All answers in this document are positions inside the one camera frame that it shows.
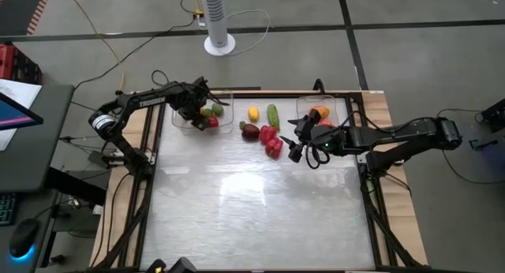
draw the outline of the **computer mouse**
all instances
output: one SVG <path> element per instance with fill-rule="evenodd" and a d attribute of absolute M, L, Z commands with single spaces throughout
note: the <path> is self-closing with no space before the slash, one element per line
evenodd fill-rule
<path fill-rule="evenodd" d="M 36 219 L 26 219 L 21 222 L 10 237 L 9 251 L 14 257 L 22 257 L 33 245 L 39 221 Z"/>

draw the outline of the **wooden table frame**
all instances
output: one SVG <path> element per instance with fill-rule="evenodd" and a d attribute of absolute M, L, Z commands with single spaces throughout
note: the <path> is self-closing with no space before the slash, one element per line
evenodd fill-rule
<path fill-rule="evenodd" d="M 233 91 L 233 93 L 236 98 L 279 98 L 320 94 L 318 91 L 245 90 Z M 386 97 L 383 92 L 326 91 L 326 93 L 328 95 L 345 96 L 349 100 L 348 112 L 351 110 L 359 110 L 365 113 L 370 120 L 380 127 L 392 125 Z M 132 114 L 128 125 L 123 130 L 123 136 L 132 146 L 138 147 L 144 151 L 153 151 L 156 153 L 158 151 L 159 137 L 161 136 L 161 128 L 163 126 L 164 111 L 164 106 L 150 107 L 148 109 L 136 111 Z M 353 118 L 353 122 L 357 125 L 361 124 L 361 119 L 358 114 Z M 394 146 L 395 144 L 380 145 L 376 150 L 386 151 Z M 388 172 L 406 183 L 405 172 L 401 166 L 393 166 Z M 131 219 L 134 211 L 138 209 L 144 197 L 145 181 L 134 182 L 133 178 L 130 177 L 126 178 L 122 185 L 118 185 L 126 174 L 127 170 L 122 166 L 113 169 L 111 173 L 107 190 L 105 215 L 100 219 L 90 265 L 92 265 L 92 261 L 95 259 L 98 251 L 99 254 L 95 264 L 104 258 L 107 249 L 107 239 L 110 239 L 110 249 L 121 236 L 127 220 Z M 115 193 L 114 217 L 112 223 L 110 223 L 110 214 L 113 206 L 111 202 Z M 427 264 L 409 192 L 397 183 L 382 178 L 379 182 L 379 189 L 374 192 L 372 199 L 374 204 L 381 210 L 381 214 L 387 216 L 388 226 L 405 249 L 407 249 L 415 260 L 421 264 Z M 140 256 L 143 248 L 143 236 L 146 223 L 147 216 L 133 232 L 128 247 L 120 254 L 119 258 L 116 260 L 115 266 L 140 266 Z M 376 266 L 396 265 L 395 254 L 392 253 L 391 248 L 387 245 L 380 229 L 369 217 L 368 225 Z"/>

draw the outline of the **green fruit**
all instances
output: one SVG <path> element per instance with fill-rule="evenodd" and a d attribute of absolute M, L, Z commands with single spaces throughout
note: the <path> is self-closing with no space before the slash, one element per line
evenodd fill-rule
<path fill-rule="evenodd" d="M 268 124 L 273 126 L 280 131 L 280 122 L 279 122 L 279 114 L 277 113 L 277 107 L 275 104 L 269 104 L 267 107 L 267 116 L 268 116 Z"/>
<path fill-rule="evenodd" d="M 204 111 L 202 111 L 202 115 L 207 118 L 211 117 L 213 114 L 214 114 L 214 112 L 212 112 L 212 109 L 210 109 L 210 108 L 206 108 L 206 109 L 204 109 Z"/>
<path fill-rule="evenodd" d="M 212 111 L 214 111 L 215 115 L 217 115 L 217 116 L 221 116 L 224 113 L 223 107 L 217 103 L 212 104 Z"/>

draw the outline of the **white tower fan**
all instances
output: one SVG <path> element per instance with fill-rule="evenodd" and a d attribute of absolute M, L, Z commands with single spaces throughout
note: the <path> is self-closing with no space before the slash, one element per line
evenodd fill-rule
<path fill-rule="evenodd" d="M 205 40 L 205 50 L 214 56 L 224 56 L 235 48 L 235 39 L 226 29 L 226 14 L 223 0 L 202 0 L 205 12 L 208 37 Z"/>

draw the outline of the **monitor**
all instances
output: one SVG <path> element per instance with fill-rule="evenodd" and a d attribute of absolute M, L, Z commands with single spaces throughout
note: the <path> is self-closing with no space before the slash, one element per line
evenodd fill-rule
<path fill-rule="evenodd" d="M 44 120 L 0 92 L 0 130 L 42 124 Z"/>

